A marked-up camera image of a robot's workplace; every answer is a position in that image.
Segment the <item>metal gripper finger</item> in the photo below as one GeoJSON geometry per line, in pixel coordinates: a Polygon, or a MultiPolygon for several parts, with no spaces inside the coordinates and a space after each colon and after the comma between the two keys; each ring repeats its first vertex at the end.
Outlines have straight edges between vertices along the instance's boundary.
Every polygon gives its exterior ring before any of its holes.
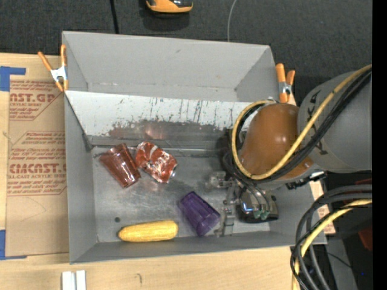
{"type": "Polygon", "coordinates": [[[235,223],[235,214],[233,208],[225,207],[223,208],[221,214],[220,226],[214,231],[215,236],[224,237],[231,236],[233,234],[233,228],[235,223]]]}
{"type": "Polygon", "coordinates": [[[207,188],[211,189],[228,189],[233,186],[233,180],[225,171],[212,172],[207,181],[207,188]]]}

